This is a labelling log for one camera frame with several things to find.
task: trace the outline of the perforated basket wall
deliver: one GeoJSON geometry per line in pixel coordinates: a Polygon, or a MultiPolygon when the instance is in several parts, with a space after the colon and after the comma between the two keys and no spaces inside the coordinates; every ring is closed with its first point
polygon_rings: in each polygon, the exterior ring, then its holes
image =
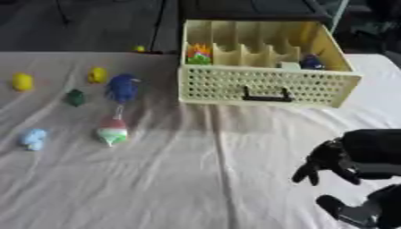
{"type": "Polygon", "coordinates": [[[314,104],[339,107],[360,79],[360,76],[352,72],[291,72],[276,68],[187,64],[179,72],[179,93],[180,100],[188,103],[314,104]],[[249,89],[250,96],[258,98],[281,98],[282,89],[286,89],[292,101],[246,100],[244,87],[249,89]]]}

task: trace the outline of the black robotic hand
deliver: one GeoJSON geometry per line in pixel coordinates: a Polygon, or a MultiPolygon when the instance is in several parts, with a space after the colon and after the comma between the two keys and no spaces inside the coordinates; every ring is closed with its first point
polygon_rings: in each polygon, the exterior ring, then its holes
{"type": "Polygon", "coordinates": [[[358,130],[315,148],[295,172],[293,182],[309,177],[319,183],[318,171],[331,170],[345,180],[388,179],[401,175],[401,130],[358,130]]]}
{"type": "Polygon", "coordinates": [[[401,184],[371,193],[358,207],[348,207],[329,195],[320,196],[316,202],[335,219],[360,228],[392,229],[401,226],[401,184]]]}

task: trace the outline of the green cube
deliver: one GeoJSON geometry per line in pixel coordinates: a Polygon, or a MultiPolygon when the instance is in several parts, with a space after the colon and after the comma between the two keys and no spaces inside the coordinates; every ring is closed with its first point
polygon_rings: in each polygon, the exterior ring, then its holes
{"type": "Polygon", "coordinates": [[[85,103],[83,92],[78,89],[73,89],[67,93],[65,101],[72,106],[81,106],[85,103]]]}

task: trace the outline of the blue toy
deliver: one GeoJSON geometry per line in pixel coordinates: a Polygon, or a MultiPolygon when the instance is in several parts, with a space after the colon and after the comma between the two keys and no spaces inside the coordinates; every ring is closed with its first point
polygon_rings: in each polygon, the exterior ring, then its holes
{"type": "Polygon", "coordinates": [[[138,91],[137,82],[139,80],[131,74],[117,75],[107,84],[106,94],[117,103],[123,104],[135,97],[138,91]]]}
{"type": "Polygon", "coordinates": [[[325,66],[321,63],[318,56],[315,54],[306,55],[299,63],[301,68],[310,70],[324,70],[325,66]]]}
{"type": "Polygon", "coordinates": [[[38,151],[43,149],[47,132],[42,129],[32,129],[21,136],[20,143],[27,150],[38,151]]]}

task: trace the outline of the white tablecloth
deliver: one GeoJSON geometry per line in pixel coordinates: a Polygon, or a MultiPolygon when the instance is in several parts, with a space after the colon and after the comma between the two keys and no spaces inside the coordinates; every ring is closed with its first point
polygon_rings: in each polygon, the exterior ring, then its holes
{"type": "Polygon", "coordinates": [[[348,228],[314,200],[360,204],[399,179],[354,186],[324,172],[318,187],[290,178],[311,150],[344,131],[401,127],[401,72],[381,55],[348,55],[364,74],[336,108],[180,104],[176,57],[105,53],[0,54],[0,228],[292,229],[348,228]],[[130,139],[113,148],[93,130],[114,104],[89,85],[93,66],[142,79],[124,111],[130,139]],[[15,92],[14,72],[35,89],[15,92]],[[66,105],[71,89],[87,102],[66,105]],[[43,150],[16,144],[48,131],[43,150]]]}

